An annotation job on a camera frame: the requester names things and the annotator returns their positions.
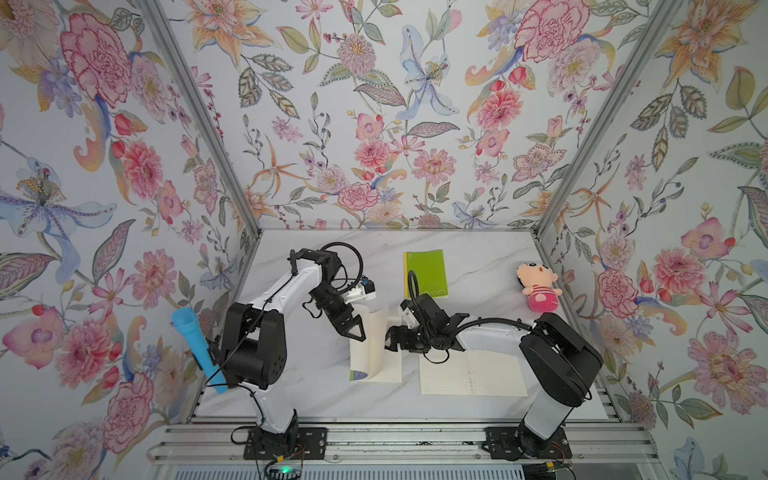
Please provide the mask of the yellow cover lined notebook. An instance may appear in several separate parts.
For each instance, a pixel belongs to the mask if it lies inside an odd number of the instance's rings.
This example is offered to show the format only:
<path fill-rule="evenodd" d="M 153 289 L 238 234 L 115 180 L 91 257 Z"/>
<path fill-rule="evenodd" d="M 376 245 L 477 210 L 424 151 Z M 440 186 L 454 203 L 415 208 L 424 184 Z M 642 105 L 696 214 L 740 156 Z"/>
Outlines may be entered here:
<path fill-rule="evenodd" d="M 489 351 L 451 353 L 444 363 L 419 360 L 420 393 L 438 396 L 527 397 L 515 356 Z"/>

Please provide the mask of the purple cover lined notebook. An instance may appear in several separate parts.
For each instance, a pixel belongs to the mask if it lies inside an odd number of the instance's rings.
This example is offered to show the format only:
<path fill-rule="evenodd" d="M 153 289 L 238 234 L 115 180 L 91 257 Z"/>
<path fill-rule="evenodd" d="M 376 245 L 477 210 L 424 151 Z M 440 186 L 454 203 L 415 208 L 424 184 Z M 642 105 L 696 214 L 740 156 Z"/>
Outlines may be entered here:
<path fill-rule="evenodd" d="M 399 317 L 389 315 L 387 309 L 372 312 L 357 304 L 354 312 L 361 316 L 366 339 L 350 340 L 350 381 L 357 383 L 402 382 L 402 354 L 385 348 L 388 329 L 399 326 Z"/>

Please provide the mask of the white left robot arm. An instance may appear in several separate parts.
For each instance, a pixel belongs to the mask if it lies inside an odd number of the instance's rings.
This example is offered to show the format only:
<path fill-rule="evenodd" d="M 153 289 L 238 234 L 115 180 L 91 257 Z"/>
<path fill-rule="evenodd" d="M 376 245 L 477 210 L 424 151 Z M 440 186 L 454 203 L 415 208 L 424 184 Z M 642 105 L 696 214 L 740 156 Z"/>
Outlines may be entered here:
<path fill-rule="evenodd" d="M 257 296 L 235 302 L 223 319 L 217 381 L 209 379 L 205 414 L 248 417 L 269 433 L 283 434 L 304 417 L 329 422 L 408 422 L 426 418 L 420 408 L 414 356 L 400 357 L 401 380 L 351 382 L 347 363 L 356 340 L 354 317 L 385 311 L 396 316 L 403 298 L 402 270 L 366 259 L 342 242 L 326 250 L 298 249 L 273 263 Z"/>

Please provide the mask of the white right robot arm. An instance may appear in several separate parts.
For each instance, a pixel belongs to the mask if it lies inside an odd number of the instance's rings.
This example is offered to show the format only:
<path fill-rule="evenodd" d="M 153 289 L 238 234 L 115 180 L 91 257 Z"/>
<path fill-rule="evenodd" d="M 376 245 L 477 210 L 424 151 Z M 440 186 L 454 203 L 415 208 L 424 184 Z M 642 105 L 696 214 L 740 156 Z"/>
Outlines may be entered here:
<path fill-rule="evenodd" d="M 516 436 L 520 445 L 550 443 L 571 412 L 592 398 L 591 387 L 604 360 L 559 315 L 545 312 L 531 324 L 520 319 L 452 316 L 422 294 L 401 302 L 404 323 L 388 329 L 389 351 L 425 355 L 432 350 L 488 351 L 527 362 L 541 391 L 526 412 Z"/>

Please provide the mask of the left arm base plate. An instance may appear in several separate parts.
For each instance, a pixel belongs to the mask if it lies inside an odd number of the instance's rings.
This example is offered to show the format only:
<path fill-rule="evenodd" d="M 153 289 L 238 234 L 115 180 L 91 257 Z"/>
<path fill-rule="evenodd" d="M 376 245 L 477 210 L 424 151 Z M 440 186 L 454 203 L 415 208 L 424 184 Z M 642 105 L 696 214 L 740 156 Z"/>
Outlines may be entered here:
<path fill-rule="evenodd" d="M 285 433 L 270 433 L 260 428 L 248 432 L 244 446 L 245 460 L 259 462 L 277 459 L 324 460 L 328 445 L 327 428 L 298 427 Z"/>

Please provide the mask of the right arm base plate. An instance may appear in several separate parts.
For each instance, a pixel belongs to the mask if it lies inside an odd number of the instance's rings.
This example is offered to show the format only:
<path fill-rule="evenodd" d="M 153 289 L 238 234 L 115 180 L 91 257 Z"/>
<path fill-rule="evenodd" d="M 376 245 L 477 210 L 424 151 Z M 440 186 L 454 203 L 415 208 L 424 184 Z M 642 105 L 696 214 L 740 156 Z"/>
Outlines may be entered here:
<path fill-rule="evenodd" d="M 517 427 L 487 427 L 480 448 L 494 460 L 521 459 L 570 460 L 573 456 L 564 428 L 558 427 L 542 439 L 524 425 Z"/>

